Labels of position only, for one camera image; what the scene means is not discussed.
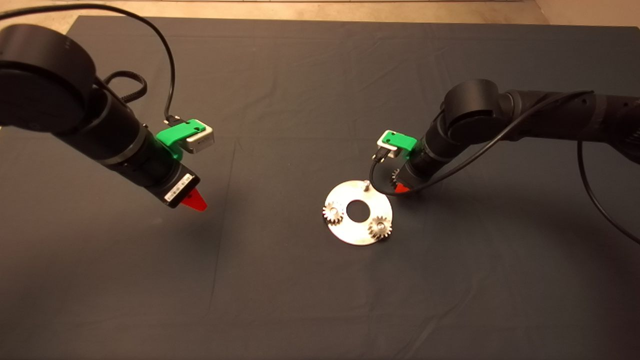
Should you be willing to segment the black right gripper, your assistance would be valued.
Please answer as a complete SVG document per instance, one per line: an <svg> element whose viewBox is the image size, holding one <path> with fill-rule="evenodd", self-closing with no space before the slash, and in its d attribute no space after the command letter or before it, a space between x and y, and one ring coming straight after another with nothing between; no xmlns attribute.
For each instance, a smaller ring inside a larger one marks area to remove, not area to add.
<svg viewBox="0 0 640 360"><path fill-rule="evenodd" d="M405 162L402 167L396 169L396 185L394 192L403 194L423 185L432 178L429 173L422 173L416 170L409 161Z"/></svg>

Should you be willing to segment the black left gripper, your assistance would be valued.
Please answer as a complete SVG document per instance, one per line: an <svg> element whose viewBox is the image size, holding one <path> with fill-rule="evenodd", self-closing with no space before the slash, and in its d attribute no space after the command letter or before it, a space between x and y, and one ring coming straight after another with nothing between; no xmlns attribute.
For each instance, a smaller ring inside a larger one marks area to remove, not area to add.
<svg viewBox="0 0 640 360"><path fill-rule="evenodd" d="M178 205L204 212L208 204L198 191L201 178L190 168L178 164L176 170L158 186L158 200L169 208Z"/></svg>

